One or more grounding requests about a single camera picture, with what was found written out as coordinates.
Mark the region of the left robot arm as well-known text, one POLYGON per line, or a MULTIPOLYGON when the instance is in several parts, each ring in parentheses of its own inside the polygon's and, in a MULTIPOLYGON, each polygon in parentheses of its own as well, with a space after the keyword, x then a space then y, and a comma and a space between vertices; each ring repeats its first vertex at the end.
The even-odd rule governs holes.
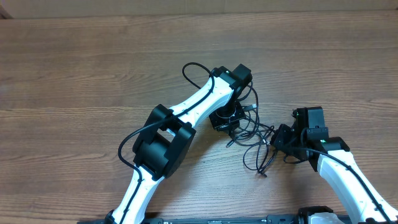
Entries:
POLYGON ((227 134, 239 127, 244 118, 239 96, 252 82, 251 70, 240 64, 234 70, 219 67, 207 73, 208 81, 191 97, 170 108, 157 105, 144 126, 122 140, 118 157, 133 175, 105 223, 142 223, 156 188, 180 167, 202 121, 210 119, 216 131, 227 134))

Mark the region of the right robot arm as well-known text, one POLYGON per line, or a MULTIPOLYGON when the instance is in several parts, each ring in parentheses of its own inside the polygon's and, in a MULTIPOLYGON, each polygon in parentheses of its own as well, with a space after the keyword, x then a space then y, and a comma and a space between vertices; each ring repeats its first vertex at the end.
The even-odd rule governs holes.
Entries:
POLYGON ((293 125, 281 124, 271 146, 298 162, 309 162, 333 189, 351 223, 397 223, 397 209, 361 172, 347 143, 329 136, 323 108, 297 108, 292 116, 293 125))

